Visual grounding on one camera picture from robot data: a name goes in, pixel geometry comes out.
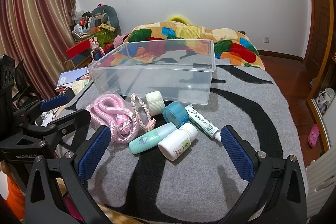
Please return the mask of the grey black patterned blanket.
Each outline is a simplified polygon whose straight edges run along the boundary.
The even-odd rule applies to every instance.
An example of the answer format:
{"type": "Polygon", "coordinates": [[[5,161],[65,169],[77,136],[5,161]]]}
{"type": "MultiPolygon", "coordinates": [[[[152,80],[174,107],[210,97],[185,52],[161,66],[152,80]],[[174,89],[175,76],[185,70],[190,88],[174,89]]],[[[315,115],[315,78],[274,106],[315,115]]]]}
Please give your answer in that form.
{"type": "MultiPolygon", "coordinates": [[[[266,71],[218,60],[209,102],[196,110],[218,128],[232,126],[256,151],[303,165],[288,102],[266,71]]],[[[88,181],[98,204],[150,223],[218,223],[246,186],[222,143],[203,132],[175,161],[157,147],[106,151],[88,181]]]]}

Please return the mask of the wooden door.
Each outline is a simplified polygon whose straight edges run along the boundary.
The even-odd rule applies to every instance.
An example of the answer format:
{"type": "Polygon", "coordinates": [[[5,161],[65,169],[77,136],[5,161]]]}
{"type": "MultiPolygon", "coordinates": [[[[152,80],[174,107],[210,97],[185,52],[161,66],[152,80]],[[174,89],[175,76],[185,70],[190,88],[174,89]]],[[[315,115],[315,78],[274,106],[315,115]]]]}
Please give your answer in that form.
{"type": "Polygon", "coordinates": [[[330,28],[331,0],[311,0],[311,25],[305,54],[305,66],[316,75],[322,65],[327,49],[330,28]]]}

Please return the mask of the pink knit hat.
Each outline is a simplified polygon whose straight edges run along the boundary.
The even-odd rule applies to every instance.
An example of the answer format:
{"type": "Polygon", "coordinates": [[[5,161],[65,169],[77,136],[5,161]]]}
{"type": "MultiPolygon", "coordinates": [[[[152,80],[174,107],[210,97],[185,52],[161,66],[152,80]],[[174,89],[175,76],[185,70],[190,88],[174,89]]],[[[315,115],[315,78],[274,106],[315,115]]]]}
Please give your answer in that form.
{"type": "Polygon", "coordinates": [[[115,48],[119,47],[120,45],[122,45],[124,43],[124,41],[127,39],[128,36],[129,36],[129,32],[126,32],[126,33],[124,33],[122,35],[117,35],[114,38],[113,46],[115,48]]]}

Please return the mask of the blue tape roll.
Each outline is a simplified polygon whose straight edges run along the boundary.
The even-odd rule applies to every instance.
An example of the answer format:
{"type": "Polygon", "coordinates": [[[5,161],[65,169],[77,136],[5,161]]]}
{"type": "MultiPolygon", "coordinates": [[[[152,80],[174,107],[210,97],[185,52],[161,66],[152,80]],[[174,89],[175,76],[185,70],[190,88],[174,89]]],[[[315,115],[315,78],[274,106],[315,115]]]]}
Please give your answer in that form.
{"type": "Polygon", "coordinates": [[[178,102],[171,102],[162,110],[162,115],[167,123],[171,122],[176,128],[189,121],[189,114],[185,107],[178,102]]]}

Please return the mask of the yellow pillow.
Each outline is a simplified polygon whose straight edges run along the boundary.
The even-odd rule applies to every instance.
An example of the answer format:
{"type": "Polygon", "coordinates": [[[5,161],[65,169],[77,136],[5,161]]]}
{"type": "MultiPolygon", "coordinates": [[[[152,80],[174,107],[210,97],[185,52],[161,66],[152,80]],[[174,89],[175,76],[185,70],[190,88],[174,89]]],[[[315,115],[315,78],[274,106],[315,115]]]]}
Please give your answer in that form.
{"type": "Polygon", "coordinates": [[[186,24],[186,25],[190,24],[190,22],[181,15],[173,15],[169,17],[167,21],[168,22],[179,22],[179,23],[186,24]]]}

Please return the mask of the blue white booklet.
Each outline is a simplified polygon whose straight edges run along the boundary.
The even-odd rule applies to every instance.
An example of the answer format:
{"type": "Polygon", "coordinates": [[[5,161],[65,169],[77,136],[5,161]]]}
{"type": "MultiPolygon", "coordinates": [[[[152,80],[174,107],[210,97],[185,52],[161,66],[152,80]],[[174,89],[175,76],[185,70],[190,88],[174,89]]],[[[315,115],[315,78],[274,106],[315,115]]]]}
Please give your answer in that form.
{"type": "Polygon", "coordinates": [[[70,71],[60,73],[58,82],[56,86],[63,86],[65,84],[72,83],[77,79],[80,79],[82,76],[88,73],[87,67],[73,69],[70,71]]]}

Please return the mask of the colourful patchwork quilt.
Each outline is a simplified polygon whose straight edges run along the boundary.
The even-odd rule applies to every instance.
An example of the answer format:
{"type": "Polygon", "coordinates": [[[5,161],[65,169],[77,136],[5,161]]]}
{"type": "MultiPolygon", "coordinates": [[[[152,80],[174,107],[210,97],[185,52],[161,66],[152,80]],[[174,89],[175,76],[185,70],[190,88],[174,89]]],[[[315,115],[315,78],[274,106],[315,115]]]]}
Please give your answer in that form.
{"type": "Polygon", "coordinates": [[[256,47],[241,32],[230,28],[209,29],[181,22],[157,22],[136,26],[126,42],[168,39],[203,39],[214,42],[215,57],[227,59],[230,64],[265,69],[256,47]]]}

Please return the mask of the pink striped curtain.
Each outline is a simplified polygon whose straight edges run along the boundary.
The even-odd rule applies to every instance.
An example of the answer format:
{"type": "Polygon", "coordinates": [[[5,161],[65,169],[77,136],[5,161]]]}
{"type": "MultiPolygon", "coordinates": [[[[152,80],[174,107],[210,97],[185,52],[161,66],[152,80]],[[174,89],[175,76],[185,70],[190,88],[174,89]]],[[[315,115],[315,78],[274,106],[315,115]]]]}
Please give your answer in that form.
{"type": "Polygon", "coordinates": [[[43,98],[56,82],[74,45],[71,10],[75,0],[1,0],[1,53],[24,68],[43,98]]]}

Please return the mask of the pink croc shoe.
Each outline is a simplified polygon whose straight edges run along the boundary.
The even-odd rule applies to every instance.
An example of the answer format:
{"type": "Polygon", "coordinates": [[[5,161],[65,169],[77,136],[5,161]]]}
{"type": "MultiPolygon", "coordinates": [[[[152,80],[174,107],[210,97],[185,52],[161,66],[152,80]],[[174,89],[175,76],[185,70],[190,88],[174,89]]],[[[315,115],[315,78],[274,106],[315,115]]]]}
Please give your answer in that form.
{"type": "Polygon", "coordinates": [[[319,129],[316,124],[314,124],[310,130],[309,135],[307,136],[308,144],[311,148],[314,148],[319,139],[319,129]]]}

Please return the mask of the pink white braided loop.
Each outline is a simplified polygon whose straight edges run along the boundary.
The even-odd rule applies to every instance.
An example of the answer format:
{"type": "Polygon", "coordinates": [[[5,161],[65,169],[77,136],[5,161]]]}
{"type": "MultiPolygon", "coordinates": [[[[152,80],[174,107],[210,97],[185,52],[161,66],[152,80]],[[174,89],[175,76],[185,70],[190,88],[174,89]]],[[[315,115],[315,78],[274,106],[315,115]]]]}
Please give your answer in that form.
{"type": "Polygon", "coordinates": [[[138,120],[140,128],[144,132],[153,130],[156,124],[156,120],[150,115],[147,104],[141,98],[139,98],[136,93],[131,94],[130,104],[134,115],[138,120]]]}

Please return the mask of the white ointment tube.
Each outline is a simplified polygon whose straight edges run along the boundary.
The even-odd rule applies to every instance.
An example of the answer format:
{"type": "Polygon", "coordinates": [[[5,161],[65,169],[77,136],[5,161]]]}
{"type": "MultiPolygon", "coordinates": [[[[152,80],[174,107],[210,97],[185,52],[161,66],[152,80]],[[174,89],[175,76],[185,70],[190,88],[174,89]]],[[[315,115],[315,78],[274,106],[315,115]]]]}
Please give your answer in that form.
{"type": "Polygon", "coordinates": [[[203,133],[205,133],[209,138],[215,139],[218,142],[221,141],[221,132],[213,123],[206,119],[202,114],[193,108],[193,105],[188,105],[185,107],[189,115],[189,121],[197,126],[203,133]]]}

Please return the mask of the white pill bottle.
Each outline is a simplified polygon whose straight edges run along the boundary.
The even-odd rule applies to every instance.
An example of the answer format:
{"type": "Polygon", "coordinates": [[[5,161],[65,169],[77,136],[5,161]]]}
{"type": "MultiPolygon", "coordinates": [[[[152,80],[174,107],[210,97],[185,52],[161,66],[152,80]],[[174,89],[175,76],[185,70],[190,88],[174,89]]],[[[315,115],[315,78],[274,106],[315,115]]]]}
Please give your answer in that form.
{"type": "Polygon", "coordinates": [[[196,139],[197,128],[191,123],[183,124],[158,143],[161,153],[170,161],[178,159],[196,139]]]}

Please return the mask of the pink bunny bottle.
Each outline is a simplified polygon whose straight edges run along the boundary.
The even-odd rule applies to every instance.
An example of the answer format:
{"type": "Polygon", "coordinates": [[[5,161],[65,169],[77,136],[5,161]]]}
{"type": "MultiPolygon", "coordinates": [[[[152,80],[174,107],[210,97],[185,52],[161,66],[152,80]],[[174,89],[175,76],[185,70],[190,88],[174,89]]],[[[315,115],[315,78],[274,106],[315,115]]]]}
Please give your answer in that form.
{"type": "Polygon", "coordinates": [[[94,38],[90,38],[89,41],[90,41],[90,45],[91,45],[91,57],[94,61],[98,61],[99,59],[101,59],[105,55],[105,52],[100,47],[100,44],[99,44],[96,36],[94,38]]]}

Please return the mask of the clear plastic storage box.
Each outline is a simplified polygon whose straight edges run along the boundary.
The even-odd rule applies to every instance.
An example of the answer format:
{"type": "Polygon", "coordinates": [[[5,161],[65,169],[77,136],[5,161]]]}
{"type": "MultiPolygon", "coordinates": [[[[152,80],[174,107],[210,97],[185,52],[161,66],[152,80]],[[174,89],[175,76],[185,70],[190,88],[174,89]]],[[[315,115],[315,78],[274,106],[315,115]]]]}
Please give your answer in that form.
{"type": "Polygon", "coordinates": [[[165,101],[206,105],[216,69],[214,42],[202,39],[123,43],[89,65],[99,93],[144,98],[159,91],[165,101]]]}

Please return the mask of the mint green small bottle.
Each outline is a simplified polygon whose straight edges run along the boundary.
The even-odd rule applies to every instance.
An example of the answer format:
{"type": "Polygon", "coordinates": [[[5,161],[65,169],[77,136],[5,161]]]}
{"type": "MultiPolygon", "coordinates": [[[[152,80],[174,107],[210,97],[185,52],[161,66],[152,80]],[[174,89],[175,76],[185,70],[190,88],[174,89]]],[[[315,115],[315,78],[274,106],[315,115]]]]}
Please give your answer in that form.
{"type": "Polygon", "coordinates": [[[133,155],[147,151],[148,149],[157,146],[161,140],[165,139],[165,137],[170,135],[176,129],[175,124],[172,122],[159,126],[132,140],[129,143],[129,149],[133,155]]]}

